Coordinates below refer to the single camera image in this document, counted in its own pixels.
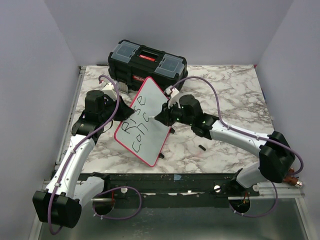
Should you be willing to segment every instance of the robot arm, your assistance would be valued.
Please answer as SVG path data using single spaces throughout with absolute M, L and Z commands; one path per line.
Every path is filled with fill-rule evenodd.
M 260 139 L 260 137 L 271 139 L 289 147 L 280 132 L 274 131 L 272 134 L 266 134 L 232 126 L 251 133 L 257 138 L 243 135 L 230 129 L 231 125 L 228 123 L 228 127 L 224 126 L 219 117 L 204 113 L 200 102 L 191 94 L 180 96 L 179 91 L 175 88 L 169 93 L 170 100 L 162 105 L 161 112 L 154 117 L 155 120 L 166 126 L 172 126 L 176 122 L 189 125 L 197 136 L 232 144 L 259 158 L 259 163 L 240 169 L 235 174 L 230 183 L 233 187 L 243 190 L 266 180 L 282 183 L 295 156 L 277 144 Z
M 77 184 L 85 161 L 94 149 L 104 129 L 101 128 L 91 138 L 86 139 L 77 149 L 67 164 L 67 159 L 75 146 L 86 136 L 100 128 L 113 114 L 116 108 L 116 94 L 111 83 L 103 90 L 92 90 L 85 97 L 85 109 L 77 122 L 72 126 L 72 137 L 66 155 L 44 191 L 36 191 L 32 201 L 41 222 L 48 222 L 49 202 L 54 188 L 57 187 L 52 206 L 51 222 L 63 227 L 73 228 L 81 215 L 82 208 L 97 194 L 108 188 L 108 176 L 94 173 L 84 184 Z M 135 111 L 128 107 L 122 97 L 119 97 L 118 110 L 113 118 L 124 121 Z

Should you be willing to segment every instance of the red whiteboard frame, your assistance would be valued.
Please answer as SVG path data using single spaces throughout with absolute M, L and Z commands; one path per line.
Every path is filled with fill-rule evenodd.
M 143 81 L 143 83 L 142 83 L 139 91 L 137 92 L 137 94 L 135 95 L 133 101 L 131 102 L 130 108 L 131 108 L 132 105 L 135 103 L 135 101 L 136 101 L 136 99 L 137 99 L 137 97 L 138 97 L 141 89 L 144 87 L 145 82 L 146 82 L 148 79 L 151 79 L 151 80 L 154 82 L 154 84 L 159 88 L 159 90 L 160 90 L 162 93 L 164 93 L 164 91 L 162 91 L 162 89 L 158 86 L 158 84 L 155 82 L 155 80 L 154 80 L 152 77 L 148 76 L 148 77 L 146 77 L 145 80 Z M 130 148 L 128 148 L 127 146 L 125 146 L 121 141 L 119 141 L 119 140 L 117 139 L 117 132 L 118 132 L 118 130 L 119 130 L 119 128 L 120 128 L 120 126 L 121 126 L 122 123 L 123 123 L 123 122 L 120 122 L 119 126 L 116 128 L 116 130 L 115 130 L 115 132 L 114 132 L 114 135 L 113 135 L 113 136 L 114 136 L 114 139 L 115 139 L 119 144 L 121 144 L 124 148 L 126 148 L 127 150 L 129 150 L 129 152 L 131 152 L 133 155 L 135 155 L 138 159 L 140 159 L 142 162 L 144 162 L 145 164 L 147 164 L 149 167 L 154 167 L 154 166 L 157 164 L 157 162 L 158 162 L 159 154 L 161 153 L 161 151 L 162 151 L 162 149 L 163 149 L 163 147 L 164 147 L 164 145 L 165 145 L 165 142 L 166 142 L 166 140 L 167 140 L 167 138 L 168 138 L 168 136 L 169 136 L 169 134 L 170 134 L 170 129 L 171 129 L 171 127 L 169 128 L 168 133 L 167 133 L 167 135 L 166 135 L 166 137 L 165 137 L 165 139 L 164 139 L 164 142 L 163 142 L 163 144 L 162 144 L 162 146 L 161 146 L 161 149 L 160 149 L 160 151 L 159 151 L 159 153 L 158 153 L 157 159 L 155 160 L 155 162 L 154 162 L 153 165 L 150 165 L 149 163 L 147 163 L 146 161 L 144 161 L 141 157 L 139 157 L 135 152 L 133 152 Z

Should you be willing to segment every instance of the red label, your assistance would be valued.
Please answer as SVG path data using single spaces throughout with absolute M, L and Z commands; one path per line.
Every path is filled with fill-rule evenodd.
M 138 80 L 138 81 L 140 81 L 140 82 L 143 82 L 143 81 L 145 80 L 145 78 L 140 77 L 140 76 L 136 76 L 136 75 L 132 75 L 132 78 L 133 78 L 134 80 Z
M 145 56 L 145 55 L 142 55 L 142 54 L 139 55 L 139 58 L 147 59 L 147 60 L 152 61 L 152 62 L 154 62 L 156 60 L 153 57 Z

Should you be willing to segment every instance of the bolt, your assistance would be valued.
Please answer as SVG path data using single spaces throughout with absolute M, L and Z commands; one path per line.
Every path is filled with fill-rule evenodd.
M 120 191 L 121 191 L 123 194 L 125 194 L 125 193 L 128 191 L 128 188 L 123 187 L 123 188 L 120 189 Z
M 213 189 L 214 189 L 214 191 L 215 191 L 216 193 L 220 193 L 220 191 L 221 191 L 221 187 L 220 187 L 219 185 L 215 185 L 215 186 L 213 187 Z
M 256 185 L 256 184 L 252 186 L 252 189 L 253 189 L 253 191 L 255 191 L 255 192 L 259 192 L 259 186 Z
M 294 186 L 296 186 L 297 188 L 302 188 L 303 185 L 304 185 L 303 182 L 298 180 Z

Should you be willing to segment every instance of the screw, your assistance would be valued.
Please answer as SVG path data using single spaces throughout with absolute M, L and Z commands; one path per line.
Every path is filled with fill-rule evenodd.
M 255 191 L 255 192 L 259 192 L 259 186 L 256 185 L 256 184 L 252 186 L 252 189 L 253 189 L 253 191 Z
M 128 188 L 123 187 L 120 189 L 121 193 L 125 194 L 126 192 L 128 192 Z
M 221 187 L 220 187 L 219 185 L 215 185 L 215 186 L 213 187 L 213 189 L 214 189 L 214 191 L 215 191 L 216 193 L 220 193 L 220 191 L 221 191 Z

